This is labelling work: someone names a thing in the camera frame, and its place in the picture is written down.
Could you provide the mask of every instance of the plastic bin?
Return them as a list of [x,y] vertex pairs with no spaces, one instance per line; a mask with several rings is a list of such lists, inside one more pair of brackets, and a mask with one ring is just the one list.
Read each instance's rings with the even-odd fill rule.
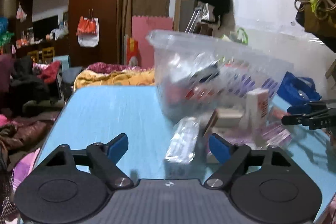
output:
[[[239,102],[244,107],[245,93],[255,88],[269,89],[272,99],[285,73],[293,69],[292,63],[248,46],[204,35],[154,30],[147,40],[155,50],[155,82],[160,106],[162,112],[174,121],[218,105]],[[185,64],[195,66],[200,54],[202,61],[207,58],[220,60],[222,67],[216,77],[199,83],[199,79],[192,79],[194,72],[191,71],[187,81],[176,81],[174,74],[183,72]]]

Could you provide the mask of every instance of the plastic-wrapped box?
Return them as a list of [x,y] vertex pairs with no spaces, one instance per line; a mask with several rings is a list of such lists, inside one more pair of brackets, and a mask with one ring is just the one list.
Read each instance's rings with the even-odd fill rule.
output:
[[269,90],[270,99],[293,64],[247,46],[203,35],[152,31],[155,82],[163,113],[178,121],[218,106],[244,106],[248,91]]
[[197,118],[185,117],[174,129],[164,158],[166,179],[184,179],[192,168],[200,123]]

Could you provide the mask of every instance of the tabletop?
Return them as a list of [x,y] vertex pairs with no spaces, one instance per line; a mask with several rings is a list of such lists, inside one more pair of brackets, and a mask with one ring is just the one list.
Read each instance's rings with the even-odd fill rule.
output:
[[[283,110],[289,106],[278,96],[272,104]],[[117,166],[132,180],[165,179],[163,158],[173,126],[161,112],[154,86],[82,88],[75,92],[57,119],[36,165],[58,145],[85,149],[92,143],[107,143],[120,133],[126,133],[129,148]],[[322,191],[318,219],[336,192],[336,156],[329,148],[329,137],[321,130],[310,131],[302,126],[292,126],[289,130],[293,140],[287,152]],[[88,172],[87,167],[78,168]],[[199,165],[192,176],[204,182],[213,171]]]

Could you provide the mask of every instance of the television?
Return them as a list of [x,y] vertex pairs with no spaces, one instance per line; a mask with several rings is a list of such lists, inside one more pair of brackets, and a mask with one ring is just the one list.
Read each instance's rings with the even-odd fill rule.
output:
[[54,29],[58,29],[58,16],[48,17],[33,22],[35,41],[45,39],[46,35],[50,34]]

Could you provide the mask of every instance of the metal screw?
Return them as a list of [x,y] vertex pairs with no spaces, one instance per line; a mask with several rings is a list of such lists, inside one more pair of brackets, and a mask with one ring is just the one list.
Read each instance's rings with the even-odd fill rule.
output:
[[209,179],[207,185],[211,188],[217,188],[223,185],[223,182],[220,179]]
[[129,178],[118,178],[114,181],[114,184],[117,187],[127,187],[131,184],[131,180]]

